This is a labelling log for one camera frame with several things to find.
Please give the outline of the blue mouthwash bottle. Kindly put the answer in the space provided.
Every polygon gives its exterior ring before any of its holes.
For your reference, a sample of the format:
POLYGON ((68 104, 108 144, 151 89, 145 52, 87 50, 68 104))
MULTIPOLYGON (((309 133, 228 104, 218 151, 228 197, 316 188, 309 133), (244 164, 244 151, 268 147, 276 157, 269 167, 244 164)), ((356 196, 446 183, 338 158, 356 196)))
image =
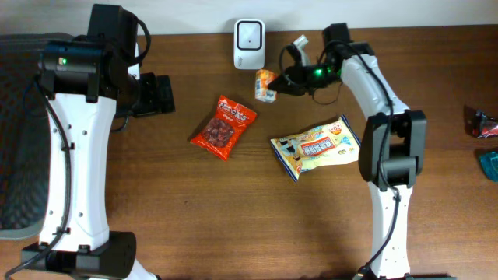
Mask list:
POLYGON ((486 177, 493 182, 498 181, 497 152, 488 152, 479 157, 482 170, 486 177))

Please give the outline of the small orange tissue pack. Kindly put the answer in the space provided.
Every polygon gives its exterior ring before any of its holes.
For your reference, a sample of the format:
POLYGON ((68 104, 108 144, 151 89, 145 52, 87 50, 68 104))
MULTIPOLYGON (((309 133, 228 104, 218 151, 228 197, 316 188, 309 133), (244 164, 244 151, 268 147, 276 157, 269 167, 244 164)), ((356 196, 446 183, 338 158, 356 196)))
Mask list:
POLYGON ((269 89, 269 84, 277 78, 274 72, 266 69, 256 71, 255 94, 256 100, 273 103, 277 99, 277 92, 269 89))

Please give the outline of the yellow snack bag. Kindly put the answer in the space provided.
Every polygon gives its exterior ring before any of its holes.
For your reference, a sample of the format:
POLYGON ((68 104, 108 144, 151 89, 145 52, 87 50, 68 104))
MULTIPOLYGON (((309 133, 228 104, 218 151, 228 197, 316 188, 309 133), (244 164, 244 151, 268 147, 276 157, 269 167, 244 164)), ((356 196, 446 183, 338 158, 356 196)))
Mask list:
POLYGON ((361 142, 345 115, 303 133, 270 140, 277 159, 294 182, 300 174, 320 166, 356 162, 361 142))

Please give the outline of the black red snack wrapper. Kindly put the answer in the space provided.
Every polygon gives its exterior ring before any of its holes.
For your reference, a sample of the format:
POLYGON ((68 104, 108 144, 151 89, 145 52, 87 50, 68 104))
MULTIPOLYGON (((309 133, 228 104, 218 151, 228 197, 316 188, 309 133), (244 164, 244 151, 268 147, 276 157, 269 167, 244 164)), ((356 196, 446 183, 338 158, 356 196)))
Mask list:
POLYGON ((497 118, 481 110, 464 107, 465 132, 475 138, 496 138, 497 118))

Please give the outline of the red candy bag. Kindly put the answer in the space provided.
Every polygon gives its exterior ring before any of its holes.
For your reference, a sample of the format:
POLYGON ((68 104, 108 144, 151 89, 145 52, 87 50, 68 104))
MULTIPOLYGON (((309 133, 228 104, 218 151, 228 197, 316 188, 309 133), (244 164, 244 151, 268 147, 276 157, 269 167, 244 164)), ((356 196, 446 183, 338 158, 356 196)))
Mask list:
POLYGON ((221 96, 216 112, 191 144, 227 161, 239 137, 256 120, 258 114, 248 107, 221 96))

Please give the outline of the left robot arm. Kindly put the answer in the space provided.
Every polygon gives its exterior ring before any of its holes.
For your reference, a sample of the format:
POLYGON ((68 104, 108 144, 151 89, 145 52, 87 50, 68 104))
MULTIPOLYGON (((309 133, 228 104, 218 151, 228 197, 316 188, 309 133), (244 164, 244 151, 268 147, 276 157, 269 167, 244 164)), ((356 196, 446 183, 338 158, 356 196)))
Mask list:
POLYGON ((117 118, 175 110, 170 79, 141 73, 147 27, 119 5, 95 4, 85 34, 53 40, 33 82, 47 111, 51 154, 47 211, 21 269, 74 279, 152 279, 137 260, 134 233, 107 222, 107 147, 117 118))

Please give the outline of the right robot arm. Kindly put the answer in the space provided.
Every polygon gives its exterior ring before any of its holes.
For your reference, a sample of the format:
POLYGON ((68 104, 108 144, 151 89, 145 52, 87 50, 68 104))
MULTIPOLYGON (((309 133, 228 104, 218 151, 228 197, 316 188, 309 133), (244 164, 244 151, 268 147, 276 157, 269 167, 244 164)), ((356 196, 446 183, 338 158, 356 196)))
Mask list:
POLYGON ((351 39, 346 23, 322 32, 324 47, 316 64, 304 50, 306 37, 287 44, 294 64, 281 68, 270 89, 292 96, 314 95, 335 82, 347 86, 366 118, 359 149, 359 171, 370 190, 373 242, 370 259, 356 279, 410 279, 408 213, 416 178, 423 169, 427 119, 394 93, 367 42, 351 39))

